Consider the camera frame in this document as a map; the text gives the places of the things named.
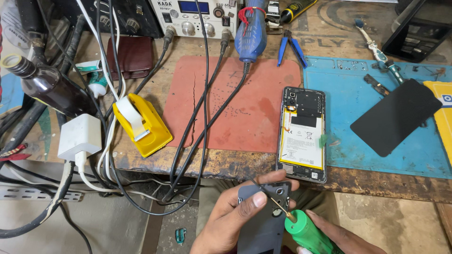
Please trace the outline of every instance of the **blue display screen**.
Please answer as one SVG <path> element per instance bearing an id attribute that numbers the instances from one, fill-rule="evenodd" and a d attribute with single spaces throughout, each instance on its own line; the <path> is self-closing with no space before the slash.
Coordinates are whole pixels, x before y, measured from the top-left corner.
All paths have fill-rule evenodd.
<path id="1" fill-rule="evenodd" d="M 178 1 L 179 9 L 182 13 L 198 13 L 198 8 L 196 7 L 195 2 L 191 1 Z M 210 14 L 209 13 L 209 3 L 206 2 L 198 2 L 199 9 L 202 14 Z"/>

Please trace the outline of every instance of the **finger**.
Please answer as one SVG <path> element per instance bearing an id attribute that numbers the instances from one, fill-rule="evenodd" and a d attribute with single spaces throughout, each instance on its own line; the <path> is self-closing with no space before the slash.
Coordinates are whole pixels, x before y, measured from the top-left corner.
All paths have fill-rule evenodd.
<path id="1" fill-rule="evenodd" d="M 285 179 L 286 179 L 286 171 L 283 169 L 280 169 L 280 170 L 276 170 L 276 171 L 271 171 L 267 174 L 260 175 L 260 176 L 256 177 L 254 180 L 257 183 L 262 184 L 262 183 L 281 182 L 281 181 L 284 181 Z M 292 182 L 292 180 L 291 180 L 291 183 L 294 184 L 295 186 L 300 186 L 300 183 L 298 183 L 298 182 L 295 183 L 295 182 Z M 221 194 L 220 198 L 222 200 L 226 200 L 228 206 L 230 206 L 230 209 L 233 209 L 234 207 L 237 206 L 237 199 L 239 196 L 240 187 L 243 187 L 246 185 L 253 185 L 253 184 L 254 183 L 251 181 L 243 182 L 233 188 L 230 188 L 230 189 L 224 191 Z"/>
<path id="2" fill-rule="evenodd" d="M 290 189 L 291 191 L 296 191 L 300 187 L 300 181 L 298 181 L 298 180 L 289 179 L 289 178 L 286 177 L 284 179 L 284 181 L 290 181 L 290 183 L 292 184 L 292 188 Z"/>
<path id="3" fill-rule="evenodd" d="M 343 227 L 329 223 L 323 217 L 318 216 L 311 210 L 306 210 L 306 215 L 309 216 L 316 227 L 324 232 L 325 235 L 337 245 L 343 245 L 350 241 L 350 236 L 351 234 L 353 234 L 352 232 L 346 230 Z"/>
<path id="4" fill-rule="evenodd" d="M 224 225 L 233 232 L 238 232 L 242 226 L 258 213 L 267 203 L 267 196 L 263 192 L 258 192 L 242 201 L 231 213 L 221 218 Z"/>
<path id="5" fill-rule="evenodd" d="M 295 180 L 295 179 L 287 178 L 286 177 L 286 171 L 283 170 L 283 169 L 272 171 L 270 173 L 260 175 L 258 177 L 255 177 L 254 180 L 258 184 L 289 181 L 291 183 L 291 186 L 292 186 L 291 187 L 292 191 L 297 190 L 300 187 L 300 182 L 298 180 Z M 254 183 L 251 182 L 251 181 L 246 181 L 246 182 L 243 182 L 242 184 L 240 184 L 239 186 L 252 185 L 252 184 L 254 184 Z"/>
<path id="6" fill-rule="evenodd" d="M 289 210 L 294 209 L 297 206 L 297 203 L 293 199 L 289 199 Z"/>
<path id="7" fill-rule="evenodd" d="M 312 254 L 312 252 L 306 248 L 303 248 L 301 246 L 297 247 L 297 253 L 298 254 Z"/>
<path id="8" fill-rule="evenodd" d="M 309 216 L 316 227 L 324 232 L 345 253 L 386 254 L 381 248 L 366 242 L 363 238 L 343 227 L 329 223 L 311 210 L 306 210 L 306 215 Z"/>

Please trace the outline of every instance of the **blue hot air gun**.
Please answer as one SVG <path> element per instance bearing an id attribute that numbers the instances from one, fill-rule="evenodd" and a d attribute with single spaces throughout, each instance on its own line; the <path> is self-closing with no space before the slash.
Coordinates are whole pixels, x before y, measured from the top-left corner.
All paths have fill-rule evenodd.
<path id="1" fill-rule="evenodd" d="M 265 1 L 247 0 L 246 7 L 238 13 L 242 20 L 235 35 L 235 49 L 239 53 L 239 60 L 249 66 L 262 54 L 267 46 L 265 32 Z"/>

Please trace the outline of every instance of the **red silicone mat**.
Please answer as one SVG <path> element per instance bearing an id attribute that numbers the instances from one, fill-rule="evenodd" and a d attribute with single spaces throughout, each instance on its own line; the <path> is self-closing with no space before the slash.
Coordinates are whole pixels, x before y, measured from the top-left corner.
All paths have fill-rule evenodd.
<path id="1" fill-rule="evenodd" d="M 210 57 L 209 77 L 218 57 Z M 275 153 L 278 147 L 279 117 L 283 89 L 298 87 L 300 67 L 291 60 L 276 67 L 277 60 L 258 59 L 251 64 L 245 84 L 210 128 L 207 147 L 210 149 Z M 163 121 L 174 139 L 168 146 L 178 146 L 187 123 L 204 91 L 206 58 L 183 56 L 176 64 L 171 88 L 163 112 Z M 210 120 L 232 93 L 243 75 L 243 62 L 223 58 L 210 93 L 207 111 Z M 204 130 L 204 110 L 199 110 L 195 126 L 185 146 L 190 146 Z"/>

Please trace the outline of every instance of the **control knob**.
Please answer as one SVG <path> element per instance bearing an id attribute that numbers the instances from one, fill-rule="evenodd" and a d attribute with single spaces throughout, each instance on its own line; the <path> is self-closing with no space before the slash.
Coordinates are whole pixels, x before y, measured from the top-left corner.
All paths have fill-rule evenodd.
<path id="1" fill-rule="evenodd" d="M 192 36 L 195 32 L 195 27 L 188 21 L 182 22 L 182 33 L 187 36 Z"/>
<path id="2" fill-rule="evenodd" d="M 100 25 L 101 29 L 103 29 L 103 30 L 110 29 L 110 18 L 109 17 L 102 15 L 102 16 L 100 16 L 99 20 L 100 20 L 99 25 Z"/>
<path id="3" fill-rule="evenodd" d="M 126 22 L 126 30 L 132 33 L 136 33 L 140 29 L 140 25 L 138 24 L 138 21 L 129 18 Z"/>
<path id="4" fill-rule="evenodd" d="M 215 35 L 215 28 L 210 23 L 205 23 L 204 28 L 206 29 L 207 37 L 212 37 Z"/>

